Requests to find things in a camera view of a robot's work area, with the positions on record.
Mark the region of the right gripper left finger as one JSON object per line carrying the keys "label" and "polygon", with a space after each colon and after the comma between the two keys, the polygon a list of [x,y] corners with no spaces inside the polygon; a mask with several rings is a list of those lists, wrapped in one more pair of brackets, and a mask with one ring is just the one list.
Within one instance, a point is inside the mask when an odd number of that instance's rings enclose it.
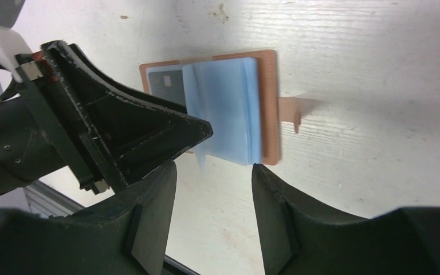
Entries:
{"label": "right gripper left finger", "polygon": [[166,256],[176,181],[169,162],[66,217],[0,209],[0,274],[177,274]]}

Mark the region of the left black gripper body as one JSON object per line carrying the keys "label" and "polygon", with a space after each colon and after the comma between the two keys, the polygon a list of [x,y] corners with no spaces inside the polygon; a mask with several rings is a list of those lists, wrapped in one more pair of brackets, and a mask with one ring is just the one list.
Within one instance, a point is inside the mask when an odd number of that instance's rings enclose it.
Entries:
{"label": "left black gripper body", "polygon": [[0,95],[0,195],[68,166],[84,190],[108,188],[82,136],[108,139],[105,75],[82,53],[29,56],[45,75]]}

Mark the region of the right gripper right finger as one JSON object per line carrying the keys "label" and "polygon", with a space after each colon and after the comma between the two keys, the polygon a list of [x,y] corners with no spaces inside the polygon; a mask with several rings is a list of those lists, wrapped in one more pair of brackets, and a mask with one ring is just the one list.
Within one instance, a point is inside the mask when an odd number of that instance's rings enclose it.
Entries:
{"label": "right gripper right finger", "polygon": [[440,207],[367,219],[329,206],[261,164],[252,193],[266,274],[440,274]]}

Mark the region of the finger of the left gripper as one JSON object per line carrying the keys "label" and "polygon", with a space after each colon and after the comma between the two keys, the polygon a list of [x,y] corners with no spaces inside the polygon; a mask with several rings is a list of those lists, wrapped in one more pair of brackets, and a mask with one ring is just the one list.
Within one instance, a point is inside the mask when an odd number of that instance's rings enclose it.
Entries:
{"label": "finger of the left gripper", "polygon": [[41,46],[56,82],[43,92],[92,179],[114,192],[210,138],[210,123],[171,101],[129,88],[97,69],[76,44]]}

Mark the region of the black VIP card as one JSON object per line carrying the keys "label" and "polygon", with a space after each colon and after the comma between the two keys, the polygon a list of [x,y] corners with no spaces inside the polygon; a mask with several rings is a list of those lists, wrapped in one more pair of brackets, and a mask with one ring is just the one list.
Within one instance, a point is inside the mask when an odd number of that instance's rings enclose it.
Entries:
{"label": "black VIP card", "polygon": [[149,72],[147,77],[152,95],[186,106],[181,70]]}

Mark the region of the brown leather card holder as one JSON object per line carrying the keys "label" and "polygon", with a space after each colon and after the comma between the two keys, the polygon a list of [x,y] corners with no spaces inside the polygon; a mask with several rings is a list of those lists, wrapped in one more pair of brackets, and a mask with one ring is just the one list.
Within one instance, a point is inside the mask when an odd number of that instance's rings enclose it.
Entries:
{"label": "brown leather card holder", "polygon": [[279,96],[273,49],[141,64],[145,92],[151,94],[149,72],[170,70],[183,73],[187,113],[213,129],[212,137],[191,150],[201,167],[207,156],[242,166],[277,164],[280,124],[292,123],[298,133],[301,119],[317,105],[300,96]]}

